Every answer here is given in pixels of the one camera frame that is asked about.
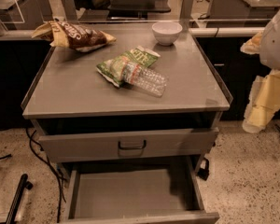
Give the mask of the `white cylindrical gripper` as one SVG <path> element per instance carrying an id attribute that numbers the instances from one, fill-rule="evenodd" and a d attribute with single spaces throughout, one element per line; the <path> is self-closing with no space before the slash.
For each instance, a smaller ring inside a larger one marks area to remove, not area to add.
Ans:
<path id="1" fill-rule="evenodd" d="M 259 54 L 263 65 L 276 69 L 265 77 L 256 76 L 249 93 L 242 127 L 248 133 L 259 133 L 280 110 L 280 9 L 263 33 L 252 36 L 240 51 L 249 55 Z"/>

